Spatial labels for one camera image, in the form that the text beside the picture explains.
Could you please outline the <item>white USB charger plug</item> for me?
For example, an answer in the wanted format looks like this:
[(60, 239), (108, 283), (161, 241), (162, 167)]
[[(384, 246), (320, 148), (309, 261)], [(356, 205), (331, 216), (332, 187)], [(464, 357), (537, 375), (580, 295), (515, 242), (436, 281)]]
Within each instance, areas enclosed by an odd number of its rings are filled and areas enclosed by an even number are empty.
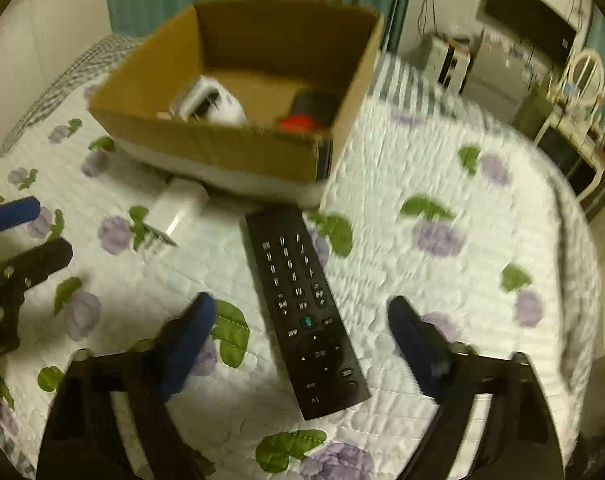
[(143, 226), (171, 246), (179, 246), (183, 231), (203, 214), (209, 195), (195, 180), (174, 177), (142, 220)]

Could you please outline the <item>black TV remote control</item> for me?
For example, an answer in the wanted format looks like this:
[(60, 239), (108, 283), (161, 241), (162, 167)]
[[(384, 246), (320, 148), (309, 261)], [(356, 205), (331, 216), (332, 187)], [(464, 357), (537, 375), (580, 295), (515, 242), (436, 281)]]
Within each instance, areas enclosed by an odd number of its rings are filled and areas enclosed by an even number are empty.
[(245, 217), (262, 296), (302, 417), (368, 400), (370, 391), (323, 266), (296, 207)]

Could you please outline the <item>white cylindrical night light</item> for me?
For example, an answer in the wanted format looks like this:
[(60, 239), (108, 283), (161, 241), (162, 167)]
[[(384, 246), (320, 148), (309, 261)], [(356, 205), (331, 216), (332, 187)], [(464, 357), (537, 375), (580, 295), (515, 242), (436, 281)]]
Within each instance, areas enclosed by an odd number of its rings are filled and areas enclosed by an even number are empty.
[(169, 106), (172, 117), (182, 122), (240, 127), (247, 117), (240, 101), (216, 78), (200, 76)]

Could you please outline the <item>white bottle red cap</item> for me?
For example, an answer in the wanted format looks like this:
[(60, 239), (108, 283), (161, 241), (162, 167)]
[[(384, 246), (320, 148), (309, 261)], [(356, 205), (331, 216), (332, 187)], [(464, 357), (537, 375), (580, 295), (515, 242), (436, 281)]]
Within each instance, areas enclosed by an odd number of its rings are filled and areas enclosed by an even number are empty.
[(290, 114), (278, 120), (278, 128), (282, 131), (293, 133), (305, 133), (315, 131), (318, 124), (315, 118), (308, 114)]

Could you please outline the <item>small black adapter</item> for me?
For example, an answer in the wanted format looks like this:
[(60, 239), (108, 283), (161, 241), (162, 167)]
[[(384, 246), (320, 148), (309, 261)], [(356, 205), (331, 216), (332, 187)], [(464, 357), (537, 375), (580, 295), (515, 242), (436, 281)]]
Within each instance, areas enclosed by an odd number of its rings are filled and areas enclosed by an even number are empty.
[(339, 110), (339, 98), (315, 89), (298, 91), (289, 107), (288, 117), (307, 117), (316, 127), (330, 127)]

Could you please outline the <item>brown cardboard box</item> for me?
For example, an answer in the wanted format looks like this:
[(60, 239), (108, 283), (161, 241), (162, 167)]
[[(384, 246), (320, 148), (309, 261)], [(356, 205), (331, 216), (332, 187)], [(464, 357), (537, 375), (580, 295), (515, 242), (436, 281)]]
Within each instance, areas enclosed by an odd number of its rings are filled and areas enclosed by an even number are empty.
[[(314, 207), (341, 160), (372, 79), (377, 12), (332, 0), (199, 0), (162, 23), (104, 82), (92, 116), (129, 155), (238, 195)], [(200, 76), (242, 104), (240, 127), (169, 113)], [(330, 127), (278, 128), (295, 94), (333, 93)]]

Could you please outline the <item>white dressing table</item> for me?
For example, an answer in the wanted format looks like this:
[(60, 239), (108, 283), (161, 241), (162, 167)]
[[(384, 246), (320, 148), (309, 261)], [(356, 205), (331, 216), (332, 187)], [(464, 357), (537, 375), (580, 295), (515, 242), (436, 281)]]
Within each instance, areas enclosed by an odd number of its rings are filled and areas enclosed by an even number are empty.
[(598, 191), (605, 177), (605, 134), (587, 120), (553, 105), (534, 136), (534, 146), (557, 165), (580, 203)]

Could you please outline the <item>silver mini fridge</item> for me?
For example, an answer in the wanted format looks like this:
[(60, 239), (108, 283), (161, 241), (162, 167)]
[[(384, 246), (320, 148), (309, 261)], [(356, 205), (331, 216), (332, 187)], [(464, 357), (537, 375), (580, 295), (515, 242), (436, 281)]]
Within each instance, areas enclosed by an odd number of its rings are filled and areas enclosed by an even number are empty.
[(527, 96), (533, 75), (523, 58), (518, 58), (500, 38), (484, 29), (467, 71), (462, 96), (491, 114), (510, 120)]

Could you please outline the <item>oval vanity mirror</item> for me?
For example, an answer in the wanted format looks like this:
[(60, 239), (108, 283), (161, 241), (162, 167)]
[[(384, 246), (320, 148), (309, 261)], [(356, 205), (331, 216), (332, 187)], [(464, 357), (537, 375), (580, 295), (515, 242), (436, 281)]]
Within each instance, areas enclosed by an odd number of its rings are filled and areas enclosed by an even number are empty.
[(582, 108), (593, 107), (605, 93), (605, 70), (595, 49), (583, 49), (566, 65), (564, 81), (571, 86), (569, 102)]

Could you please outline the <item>white suitcase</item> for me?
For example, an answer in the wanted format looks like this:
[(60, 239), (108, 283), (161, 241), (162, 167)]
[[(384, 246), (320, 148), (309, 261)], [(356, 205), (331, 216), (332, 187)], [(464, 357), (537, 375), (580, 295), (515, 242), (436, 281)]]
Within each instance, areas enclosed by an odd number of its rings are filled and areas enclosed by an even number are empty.
[(422, 41), (417, 55), (417, 68), (432, 82), (443, 86), (447, 92), (458, 94), (472, 61), (467, 48), (456, 42), (429, 36)]

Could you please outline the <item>black wall television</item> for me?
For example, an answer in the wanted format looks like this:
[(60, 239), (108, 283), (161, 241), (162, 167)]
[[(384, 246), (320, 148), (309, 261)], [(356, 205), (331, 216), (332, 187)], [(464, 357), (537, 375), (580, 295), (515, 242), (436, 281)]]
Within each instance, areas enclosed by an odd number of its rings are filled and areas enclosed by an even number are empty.
[(564, 66), (576, 29), (542, 0), (486, 0), (484, 13), (541, 51), (556, 66)]

